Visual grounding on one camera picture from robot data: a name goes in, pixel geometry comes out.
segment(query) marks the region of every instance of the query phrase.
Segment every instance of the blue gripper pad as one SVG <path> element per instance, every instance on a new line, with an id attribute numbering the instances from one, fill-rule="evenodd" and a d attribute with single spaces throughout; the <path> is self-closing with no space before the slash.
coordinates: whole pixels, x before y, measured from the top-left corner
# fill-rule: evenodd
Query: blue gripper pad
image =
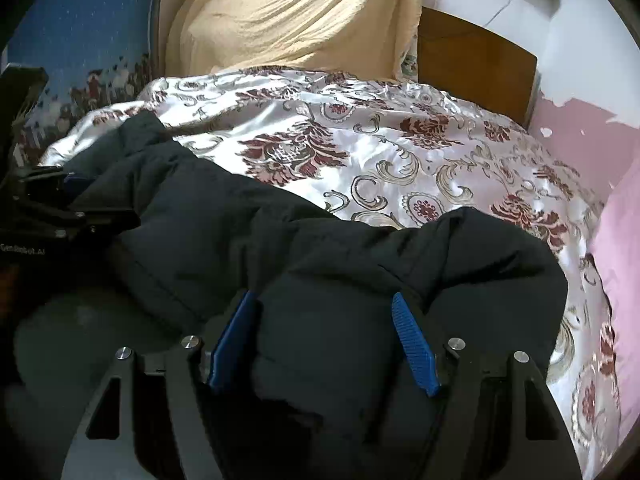
<path id="1" fill-rule="evenodd" d="M 207 384 L 214 393 L 221 393 L 231 383 L 257 312 L 255 296 L 249 291 L 242 297 L 211 357 Z"/>
<path id="2" fill-rule="evenodd" d="M 428 396 L 433 397 L 440 390 L 436 358 L 400 292 L 394 294 L 391 316 L 415 382 Z"/>

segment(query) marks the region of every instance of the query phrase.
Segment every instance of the bedspread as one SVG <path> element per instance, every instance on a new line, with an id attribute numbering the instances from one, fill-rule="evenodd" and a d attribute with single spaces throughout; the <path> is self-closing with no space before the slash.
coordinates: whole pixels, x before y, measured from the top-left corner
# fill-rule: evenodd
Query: bedspread
<path id="1" fill-rule="evenodd" d="M 345 220 L 401 229 L 470 205 L 546 241 L 569 285 L 547 384 L 584 477 L 604 466 L 620 407 L 609 307 L 587 253 L 602 204 L 520 126 L 428 85 L 257 67 L 156 80 L 139 101 L 89 113 L 41 163 L 64 163 L 142 109 L 197 156 Z"/>

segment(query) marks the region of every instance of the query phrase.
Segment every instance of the wooden headboard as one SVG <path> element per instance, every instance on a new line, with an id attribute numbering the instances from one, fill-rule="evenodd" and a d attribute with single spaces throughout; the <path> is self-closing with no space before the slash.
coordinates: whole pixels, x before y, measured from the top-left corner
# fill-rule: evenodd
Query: wooden headboard
<path id="1" fill-rule="evenodd" d="M 485 28 L 422 8 L 418 81 L 526 126 L 538 59 Z"/>

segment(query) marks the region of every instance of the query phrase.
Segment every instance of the white wall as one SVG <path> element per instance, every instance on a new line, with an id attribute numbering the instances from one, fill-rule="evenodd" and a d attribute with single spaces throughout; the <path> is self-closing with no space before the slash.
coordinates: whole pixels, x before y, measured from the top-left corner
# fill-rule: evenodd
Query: white wall
<path id="1" fill-rule="evenodd" d="M 436 9 L 482 27 L 508 1 L 438 0 Z M 557 7 L 558 0 L 512 0 L 487 28 L 540 59 Z"/>
<path id="2" fill-rule="evenodd" d="M 640 50 L 608 0 L 560 0 L 538 70 L 556 106 L 576 98 L 640 126 Z"/>

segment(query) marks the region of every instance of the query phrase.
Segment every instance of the yellow cloth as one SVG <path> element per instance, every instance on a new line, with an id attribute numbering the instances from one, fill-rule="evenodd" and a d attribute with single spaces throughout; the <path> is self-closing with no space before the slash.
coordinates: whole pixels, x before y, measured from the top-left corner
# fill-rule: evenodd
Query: yellow cloth
<path id="1" fill-rule="evenodd" d="M 276 64 L 399 78 L 420 9 L 420 0 L 186 0 L 166 74 Z"/>

